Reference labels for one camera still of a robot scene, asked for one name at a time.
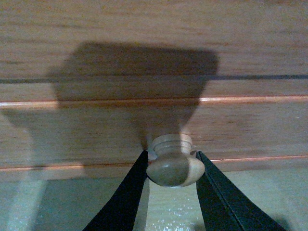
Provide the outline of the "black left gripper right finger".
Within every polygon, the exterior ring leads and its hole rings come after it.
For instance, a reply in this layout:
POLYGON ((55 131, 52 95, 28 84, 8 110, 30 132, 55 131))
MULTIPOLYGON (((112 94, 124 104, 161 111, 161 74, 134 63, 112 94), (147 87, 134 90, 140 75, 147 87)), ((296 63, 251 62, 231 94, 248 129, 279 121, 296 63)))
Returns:
POLYGON ((205 173, 196 182, 198 200, 207 231, 283 231, 256 206, 202 152, 196 153, 205 173))

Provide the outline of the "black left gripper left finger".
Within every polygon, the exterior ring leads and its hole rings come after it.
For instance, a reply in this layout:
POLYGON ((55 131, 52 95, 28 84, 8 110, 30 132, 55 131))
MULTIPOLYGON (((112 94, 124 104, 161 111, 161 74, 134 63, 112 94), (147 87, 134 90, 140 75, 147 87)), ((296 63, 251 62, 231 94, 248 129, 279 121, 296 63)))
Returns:
POLYGON ((110 200, 84 228, 85 231, 133 230, 148 167, 144 150, 125 176, 110 200))

